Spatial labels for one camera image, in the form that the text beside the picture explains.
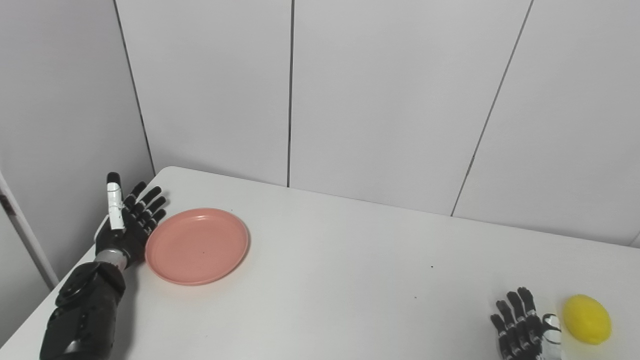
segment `robotic hand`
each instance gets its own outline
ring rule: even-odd
[[[125,291],[122,272],[144,258],[151,232],[166,212],[162,190],[139,183],[122,199],[120,176],[107,176],[109,215],[95,235],[96,257],[76,267],[60,288],[47,322],[40,360],[106,360],[111,353],[118,303]]]
[[[495,303],[502,317],[498,314],[491,315],[491,321],[498,330],[498,344],[503,360],[561,360],[558,317],[545,314],[540,321],[533,295],[527,288],[519,288],[518,293],[510,291],[507,299],[513,307],[515,320],[511,308],[504,300]]]

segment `table surface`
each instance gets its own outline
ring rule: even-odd
[[[180,286],[125,272],[112,360],[497,360],[494,303],[528,287],[541,311],[599,300],[603,345],[563,336],[568,359],[637,359],[640,249],[433,215],[169,167],[169,215],[220,208],[250,249],[225,278]],[[93,249],[81,261],[91,261]],[[0,359],[38,359],[51,293]]]

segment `yellow ball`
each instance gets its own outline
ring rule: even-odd
[[[609,313],[595,299],[574,295],[564,303],[563,320],[574,338],[597,345],[611,335]]]

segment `white wall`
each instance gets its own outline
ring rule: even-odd
[[[296,1],[291,186],[450,215],[528,7]]]
[[[535,0],[455,216],[629,245],[640,3]]]
[[[291,0],[117,3],[156,168],[285,185]]]
[[[289,0],[118,5],[156,167],[450,214],[530,3],[298,0],[290,159]],[[638,10],[535,1],[454,216],[634,240]]]
[[[0,208],[0,347],[18,329],[49,289],[9,217]]]
[[[106,174],[153,176],[113,3],[2,1],[0,49],[0,171],[61,277],[106,213]]]

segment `pink plate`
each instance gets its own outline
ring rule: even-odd
[[[192,209],[166,219],[149,237],[151,270],[180,285],[207,284],[242,261],[249,246],[246,227],[220,209]]]

